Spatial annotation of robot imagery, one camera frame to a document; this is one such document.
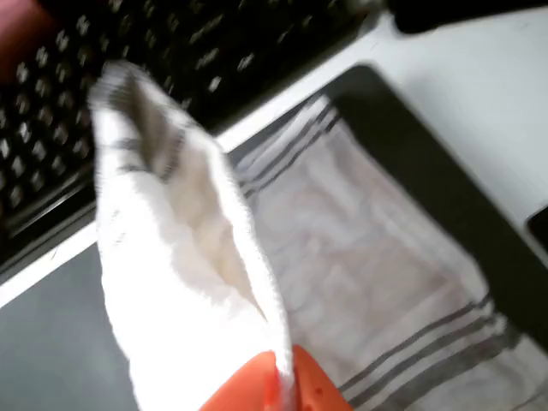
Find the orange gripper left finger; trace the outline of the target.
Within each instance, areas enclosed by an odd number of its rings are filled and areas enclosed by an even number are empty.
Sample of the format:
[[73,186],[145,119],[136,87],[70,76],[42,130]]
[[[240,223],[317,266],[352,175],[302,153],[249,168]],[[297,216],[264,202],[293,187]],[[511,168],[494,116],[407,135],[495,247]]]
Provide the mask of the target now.
[[279,373],[272,351],[254,356],[200,408],[202,411],[278,411]]

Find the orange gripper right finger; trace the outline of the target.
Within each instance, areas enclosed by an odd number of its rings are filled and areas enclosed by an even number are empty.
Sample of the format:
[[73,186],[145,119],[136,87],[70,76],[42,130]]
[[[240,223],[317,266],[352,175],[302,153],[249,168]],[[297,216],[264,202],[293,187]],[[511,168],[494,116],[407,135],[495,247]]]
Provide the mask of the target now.
[[352,411],[318,362],[300,345],[293,346],[297,410]]

